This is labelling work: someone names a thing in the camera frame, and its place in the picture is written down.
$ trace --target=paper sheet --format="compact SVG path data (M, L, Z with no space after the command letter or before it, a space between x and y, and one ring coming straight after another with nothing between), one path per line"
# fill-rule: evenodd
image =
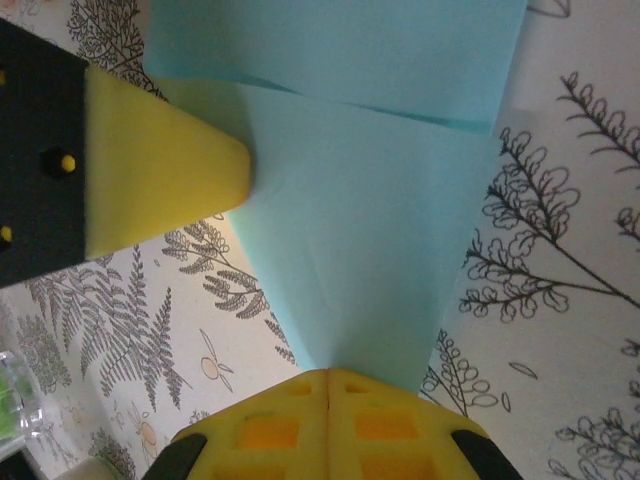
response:
M265 85L489 133L525 0L153 3L151 72Z
M298 365L415 391L498 139L259 87L156 80L254 151L251 197L230 217Z

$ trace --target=green object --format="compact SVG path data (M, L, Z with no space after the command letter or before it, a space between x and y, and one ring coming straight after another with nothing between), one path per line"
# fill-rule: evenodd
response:
M21 434L20 407L6 372L2 372L0 376L0 441L16 438Z

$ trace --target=wallpaper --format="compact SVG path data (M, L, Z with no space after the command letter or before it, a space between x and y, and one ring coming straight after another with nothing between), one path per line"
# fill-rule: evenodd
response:
M416 387L525 478L638 480L640 4L529 10L496 175ZM141 65L148 1L0 14L160 95ZM298 372L224 215L1 291L0 333L42 393L29 448L50 476L99 454L140 478L180 428Z

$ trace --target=clear plastic container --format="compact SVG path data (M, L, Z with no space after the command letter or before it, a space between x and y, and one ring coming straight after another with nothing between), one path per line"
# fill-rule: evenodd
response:
M42 431L42 406L27 366L13 353L0 353L0 460Z

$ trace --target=yellow foam grid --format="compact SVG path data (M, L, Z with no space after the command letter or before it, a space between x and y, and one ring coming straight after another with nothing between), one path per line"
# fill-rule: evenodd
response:
M85 104L88 259L247 198L249 154L237 140L94 66Z
M189 480L326 480L326 381L309 372L180 432L207 436Z
M477 480L451 432L474 422L341 369L299 375L180 432L189 480Z

